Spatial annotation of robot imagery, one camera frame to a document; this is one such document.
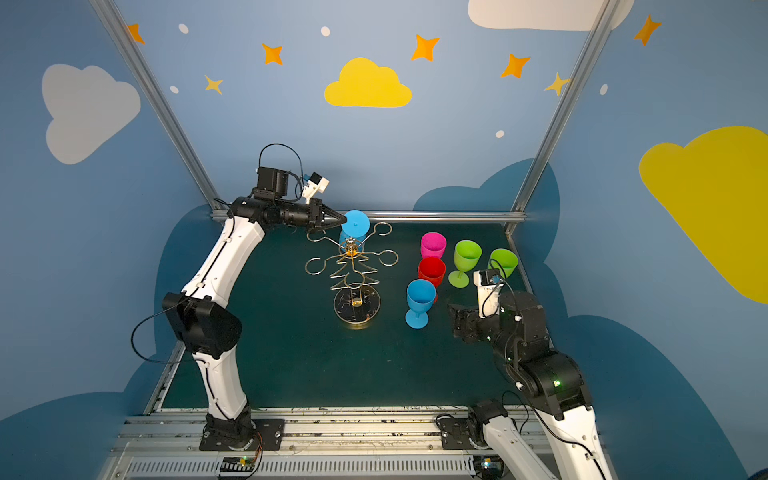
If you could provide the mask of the blue wine glass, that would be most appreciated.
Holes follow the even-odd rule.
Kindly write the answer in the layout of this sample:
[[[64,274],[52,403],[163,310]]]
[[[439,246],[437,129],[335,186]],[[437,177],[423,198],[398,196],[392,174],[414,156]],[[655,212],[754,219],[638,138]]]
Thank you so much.
[[[409,309],[405,315],[405,321],[409,327],[422,329],[428,324],[428,311],[432,308],[436,296],[436,288],[428,280],[417,279],[409,283],[406,290]]]
[[[368,216],[360,210],[345,213],[346,222],[341,226],[339,243],[345,251],[362,252],[371,224]]]

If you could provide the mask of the red plastic wine glass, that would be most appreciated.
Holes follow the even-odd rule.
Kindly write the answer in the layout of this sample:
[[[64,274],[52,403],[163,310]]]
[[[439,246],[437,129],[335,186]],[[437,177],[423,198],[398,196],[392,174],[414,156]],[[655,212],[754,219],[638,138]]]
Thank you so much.
[[[438,257],[425,257],[418,265],[418,278],[430,282],[438,288],[444,280],[446,265]]]

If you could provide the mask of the green wine glass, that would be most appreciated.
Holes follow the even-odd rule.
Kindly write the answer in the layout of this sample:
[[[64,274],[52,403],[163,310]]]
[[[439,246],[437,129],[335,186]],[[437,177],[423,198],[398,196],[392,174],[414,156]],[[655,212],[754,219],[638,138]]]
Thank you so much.
[[[488,268],[497,270],[503,278],[509,278],[519,265],[517,255],[509,249],[495,249],[491,252]]]
[[[472,240],[461,240],[455,245],[453,261],[455,270],[448,276],[455,288],[466,288],[470,283],[468,273],[477,265],[482,256],[481,246]]]

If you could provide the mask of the magenta plastic wine glass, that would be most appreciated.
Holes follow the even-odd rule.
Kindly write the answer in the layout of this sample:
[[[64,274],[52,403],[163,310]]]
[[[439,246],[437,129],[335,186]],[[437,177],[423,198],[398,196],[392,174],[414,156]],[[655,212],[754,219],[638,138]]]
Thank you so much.
[[[446,238],[438,232],[427,232],[421,237],[420,253],[423,259],[441,259],[447,247]]]

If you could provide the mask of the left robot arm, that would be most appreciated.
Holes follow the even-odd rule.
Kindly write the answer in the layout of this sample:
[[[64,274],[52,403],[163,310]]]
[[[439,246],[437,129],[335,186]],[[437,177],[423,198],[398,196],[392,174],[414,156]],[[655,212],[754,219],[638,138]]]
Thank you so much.
[[[208,399],[203,430],[206,450],[247,450],[255,440],[251,407],[236,361],[242,323],[227,309],[246,261],[270,227],[317,231],[346,221],[318,197],[329,184],[326,177],[312,173],[302,178],[298,199],[289,200],[288,176],[284,170],[258,168],[256,186],[250,195],[230,204],[221,235],[198,272],[181,292],[167,294],[162,302],[176,338],[201,372]]]

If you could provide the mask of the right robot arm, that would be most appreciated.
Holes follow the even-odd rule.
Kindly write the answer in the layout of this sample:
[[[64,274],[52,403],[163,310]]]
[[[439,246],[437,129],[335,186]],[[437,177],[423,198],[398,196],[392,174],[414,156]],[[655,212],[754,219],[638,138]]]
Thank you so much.
[[[474,308],[451,304],[448,312],[455,337],[491,346],[515,392],[541,424],[558,470],[552,472],[533,452],[497,400],[471,407],[471,441],[491,449],[517,479],[611,478],[584,375],[570,356],[552,346],[536,296],[504,292]]]

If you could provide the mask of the right green circuit board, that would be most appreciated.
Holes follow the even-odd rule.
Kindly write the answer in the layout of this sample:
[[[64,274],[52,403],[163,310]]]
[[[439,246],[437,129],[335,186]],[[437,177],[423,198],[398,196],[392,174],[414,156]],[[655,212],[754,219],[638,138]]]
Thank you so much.
[[[498,456],[474,456],[473,468],[475,479],[496,480],[505,473],[504,462]]]

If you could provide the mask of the green circuit board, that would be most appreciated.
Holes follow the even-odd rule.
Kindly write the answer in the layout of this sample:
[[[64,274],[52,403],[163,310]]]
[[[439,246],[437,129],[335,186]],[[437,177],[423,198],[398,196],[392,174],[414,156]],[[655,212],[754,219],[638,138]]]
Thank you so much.
[[[224,457],[219,464],[218,475],[249,477],[255,472],[257,465],[256,457]]]
[[[473,468],[475,479],[496,480],[505,473],[504,462],[498,456],[474,456]]]

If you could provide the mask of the left green circuit board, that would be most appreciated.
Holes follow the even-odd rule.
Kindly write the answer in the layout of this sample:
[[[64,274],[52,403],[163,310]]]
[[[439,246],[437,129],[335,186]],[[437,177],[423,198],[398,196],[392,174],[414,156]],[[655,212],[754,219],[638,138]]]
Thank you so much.
[[[257,465],[256,457],[224,457],[219,464],[218,475],[249,477],[255,472]]]

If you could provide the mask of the aluminium frame back rail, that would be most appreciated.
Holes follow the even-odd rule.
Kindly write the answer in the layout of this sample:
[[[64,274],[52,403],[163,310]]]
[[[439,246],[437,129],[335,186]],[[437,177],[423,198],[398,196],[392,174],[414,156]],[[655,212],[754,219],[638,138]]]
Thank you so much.
[[[522,223],[523,212],[365,211],[372,223]]]

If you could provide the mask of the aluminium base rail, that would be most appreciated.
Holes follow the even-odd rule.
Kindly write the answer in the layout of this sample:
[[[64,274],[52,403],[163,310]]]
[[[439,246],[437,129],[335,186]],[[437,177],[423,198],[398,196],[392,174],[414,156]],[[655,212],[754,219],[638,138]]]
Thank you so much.
[[[541,424],[524,405],[505,405],[523,440],[552,471]],[[475,479],[474,456],[491,449],[446,450],[440,414],[466,418],[469,407],[259,409],[254,448],[202,451],[204,419],[171,409],[127,419],[101,470],[104,479]],[[249,477],[220,477],[224,457],[256,457]]]

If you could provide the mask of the aluminium frame left floor rail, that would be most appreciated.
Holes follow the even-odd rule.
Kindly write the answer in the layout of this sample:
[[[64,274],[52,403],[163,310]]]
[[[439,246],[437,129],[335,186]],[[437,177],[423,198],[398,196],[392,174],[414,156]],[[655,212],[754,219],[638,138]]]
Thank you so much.
[[[169,387],[171,386],[181,361],[184,359],[185,350],[185,345],[181,341],[177,341],[168,362],[163,368],[153,393],[143,410],[143,415],[151,415],[162,408]]]

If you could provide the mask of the aluminium frame left post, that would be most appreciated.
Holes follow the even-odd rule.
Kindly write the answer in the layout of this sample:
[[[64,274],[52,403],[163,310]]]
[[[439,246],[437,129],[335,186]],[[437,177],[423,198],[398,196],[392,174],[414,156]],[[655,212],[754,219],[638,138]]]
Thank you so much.
[[[224,205],[217,201],[219,194],[144,58],[140,44],[133,39],[117,5],[114,1],[106,0],[90,0],[89,3],[211,208],[211,216],[213,218],[221,217]]]

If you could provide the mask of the aluminium frame post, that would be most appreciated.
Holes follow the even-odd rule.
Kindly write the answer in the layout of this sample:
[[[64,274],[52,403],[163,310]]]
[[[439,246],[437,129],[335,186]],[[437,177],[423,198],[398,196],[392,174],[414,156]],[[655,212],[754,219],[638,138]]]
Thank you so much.
[[[610,0],[604,1],[598,9],[594,24],[588,32],[586,41],[576,59],[570,81],[565,85],[565,92],[560,95],[542,143],[511,207],[510,213],[513,219],[505,224],[505,234],[509,240],[512,240],[516,227],[526,219],[526,209],[556,150],[558,142],[566,129],[579,97],[588,83],[609,36],[623,22],[631,11],[633,4],[633,1]]]
[[[90,0],[89,3],[211,208],[211,216],[213,218],[221,217],[224,205],[217,201],[219,194],[144,58],[140,44],[133,39],[117,5],[114,1],[106,0]]]

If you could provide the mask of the aluminium frame right post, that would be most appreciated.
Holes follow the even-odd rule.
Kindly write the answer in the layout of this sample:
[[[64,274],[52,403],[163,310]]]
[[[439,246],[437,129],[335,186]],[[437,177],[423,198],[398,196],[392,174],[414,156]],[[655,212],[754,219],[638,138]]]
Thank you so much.
[[[565,92],[560,95],[542,143],[511,207],[510,213],[513,219],[505,224],[505,234],[509,240],[512,240],[516,227],[526,219],[526,209],[556,150],[558,142],[566,129],[579,97],[588,83],[609,36],[623,22],[631,11],[633,4],[633,1],[610,0],[604,1],[598,9],[594,24],[588,32],[586,41],[576,59],[570,81],[565,85]]]

